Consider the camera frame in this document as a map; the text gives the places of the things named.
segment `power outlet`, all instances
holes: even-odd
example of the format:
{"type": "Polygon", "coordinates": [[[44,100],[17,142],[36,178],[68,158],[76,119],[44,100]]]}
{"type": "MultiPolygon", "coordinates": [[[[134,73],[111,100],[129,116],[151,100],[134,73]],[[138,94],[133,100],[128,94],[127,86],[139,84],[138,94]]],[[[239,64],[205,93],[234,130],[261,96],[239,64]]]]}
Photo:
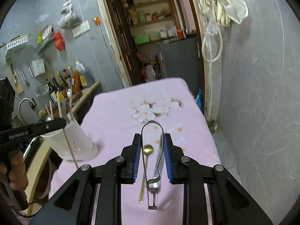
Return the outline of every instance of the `power outlet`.
{"type": "Polygon", "coordinates": [[[32,104],[31,102],[29,102],[28,104],[30,105],[31,109],[36,108],[37,104],[35,103],[35,100],[33,98],[31,98],[31,100],[33,101],[34,104],[32,104]]]}
{"type": "Polygon", "coordinates": [[[90,25],[89,25],[89,22],[88,21],[85,21],[83,22],[81,25],[80,25],[80,29],[81,29],[81,33],[85,33],[87,31],[89,31],[91,28],[90,28],[90,25]]]}
{"type": "Polygon", "coordinates": [[[72,29],[73,37],[77,37],[79,35],[82,35],[83,33],[89,31],[90,25],[88,21],[85,21],[81,23],[80,25],[76,26],[74,29],[72,29]]]}

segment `light switch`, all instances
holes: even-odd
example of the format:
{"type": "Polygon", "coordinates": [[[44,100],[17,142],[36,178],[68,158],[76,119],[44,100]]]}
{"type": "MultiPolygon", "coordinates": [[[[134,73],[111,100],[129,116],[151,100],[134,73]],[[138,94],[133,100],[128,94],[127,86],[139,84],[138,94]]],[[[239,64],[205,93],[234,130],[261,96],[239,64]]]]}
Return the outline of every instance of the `light switch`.
{"type": "Polygon", "coordinates": [[[90,30],[89,22],[88,22],[88,21],[83,22],[83,23],[80,25],[80,28],[81,28],[82,34],[83,34],[84,32],[89,31],[89,30],[90,30]]]}
{"type": "Polygon", "coordinates": [[[85,21],[85,22],[81,23],[80,25],[76,26],[74,29],[72,29],[73,37],[75,38],[87,31],[89,31],[90,29],[91,28],[90,28],[89,22],[85,21]]]}

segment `table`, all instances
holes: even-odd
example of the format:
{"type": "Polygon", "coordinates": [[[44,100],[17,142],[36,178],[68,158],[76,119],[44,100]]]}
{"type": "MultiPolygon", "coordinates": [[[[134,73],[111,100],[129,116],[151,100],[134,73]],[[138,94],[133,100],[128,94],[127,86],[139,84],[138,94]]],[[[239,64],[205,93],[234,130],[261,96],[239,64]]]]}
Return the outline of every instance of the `table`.
{"type": "MultiPolygon", "coordinates": [[[[91,87],[82,90],[82,97],[72,107],[72,111],[75,114],[91,93],[96,89],[100,82],[95,82],[91,87]]],[[[52,148],[45,140],[41,140],[41,146],[32,159],[29,167],[27,167],[28,187],[25,190],[28,203],[33,201],[35,190],[38,185],[41,173],[45,167],[45,164],[50,156],[52,148]]],[[[33,204],[30,205],[24,212],[28,215],[32,214],[33,204]]]]}

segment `metal screw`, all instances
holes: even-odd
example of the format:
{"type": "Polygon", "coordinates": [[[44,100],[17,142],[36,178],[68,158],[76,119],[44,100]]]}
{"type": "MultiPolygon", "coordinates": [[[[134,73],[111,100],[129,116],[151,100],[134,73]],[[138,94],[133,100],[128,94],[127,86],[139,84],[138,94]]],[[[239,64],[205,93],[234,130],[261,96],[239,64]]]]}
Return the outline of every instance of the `metal screw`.
{"type": "Polygon", "coordinates": [[[124,157],[122,157],[122,156],[118,156],[118,157],[116,157],[115,158],[115,160],[116,160],[116,162],[122,162],[122,161],[124,161],[124,157]]]}
{"type": "Polygon", "coordinates": [[[221,166],[221,165],[217,165],[217,166],[216,166],[216,170],[219,171],[219,172],[221,172],[221,171],[224,170],[224,168],[223,168],[223,166],[221,166]]]}
{"type": "Polygon", "coordinates": [[[183,157],[181,158],[181,161],[183,161],[183,162],[189,162],[189,161],[190,161],[190,158],[187,157],[187,156],[183,156],[183,157]]]}
{"type": "Polygon", "coordinates": [[[81,167],[80,167],[80,169],[82,170],[82,171],[86,171],[86,170],[88,170],[90,168],[90,166],[88,165],[88,164],[83,164],[81,167]]]}

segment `gray floor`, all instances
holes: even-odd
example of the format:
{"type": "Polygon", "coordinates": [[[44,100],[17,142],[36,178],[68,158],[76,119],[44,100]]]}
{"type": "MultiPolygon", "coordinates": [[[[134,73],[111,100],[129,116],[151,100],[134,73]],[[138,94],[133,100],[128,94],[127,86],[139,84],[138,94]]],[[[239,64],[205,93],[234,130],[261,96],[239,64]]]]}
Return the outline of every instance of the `gray floor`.
{"type": "Polygon", "coordinates": [[[227,144],[224,135],[221,131],[212,135],[216,148],[220,157],[221,164],[231,173],[231,175],[241,183],[239,171],[233,159],[232,151],[229,144],[227,144]]]}

